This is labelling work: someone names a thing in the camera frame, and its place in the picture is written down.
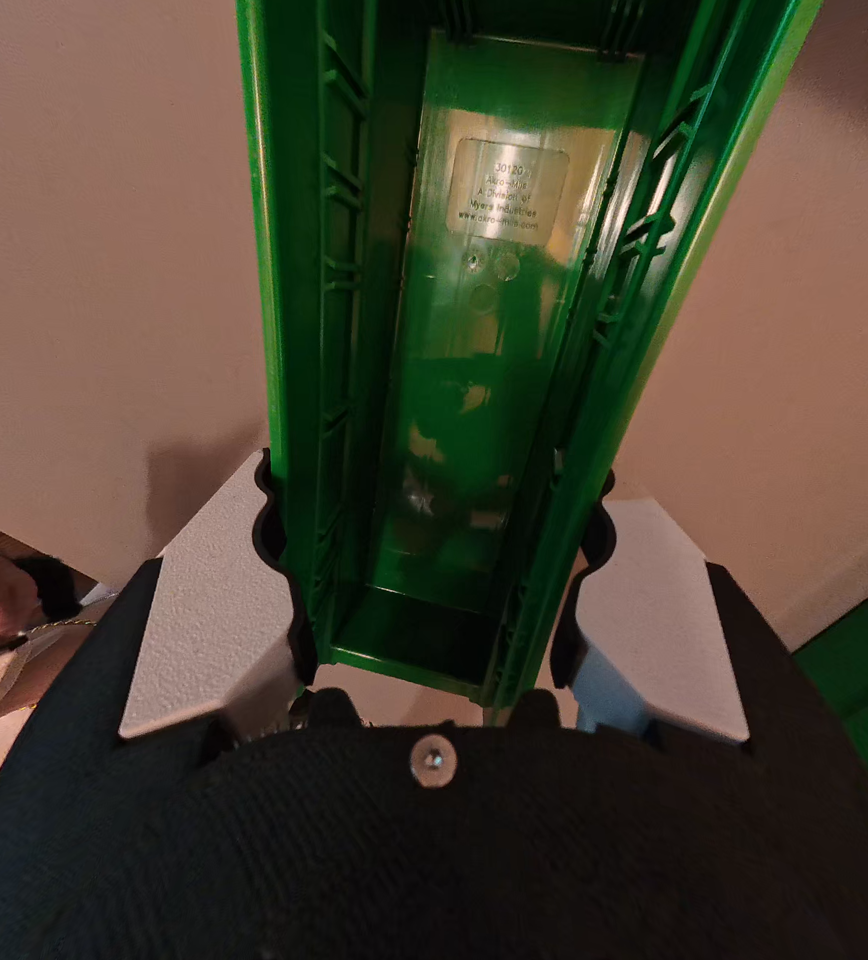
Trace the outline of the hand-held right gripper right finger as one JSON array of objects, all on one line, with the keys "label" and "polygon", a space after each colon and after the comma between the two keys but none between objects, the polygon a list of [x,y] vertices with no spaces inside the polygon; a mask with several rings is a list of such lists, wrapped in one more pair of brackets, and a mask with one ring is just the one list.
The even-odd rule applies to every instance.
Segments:
[{"label": "hand-held right gripper right finger", "polygon": [[552,638],[552,680],[575,728],[643,737],[661,722],[742,745],[750,728],[702,550],[654,499],[593,508],[585,567]]}]

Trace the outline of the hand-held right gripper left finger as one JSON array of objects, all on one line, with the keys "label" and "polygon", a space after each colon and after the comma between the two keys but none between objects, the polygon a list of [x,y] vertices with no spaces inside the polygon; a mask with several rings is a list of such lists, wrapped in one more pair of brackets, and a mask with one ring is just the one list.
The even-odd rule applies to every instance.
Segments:
[{"label": "hand-held right gripper left finger", "polygon": [[319,655],[299,586],[280,563],[285,546],[263,448],[158,554],[121,738],[204,717],[236,742],[288,726]]}]

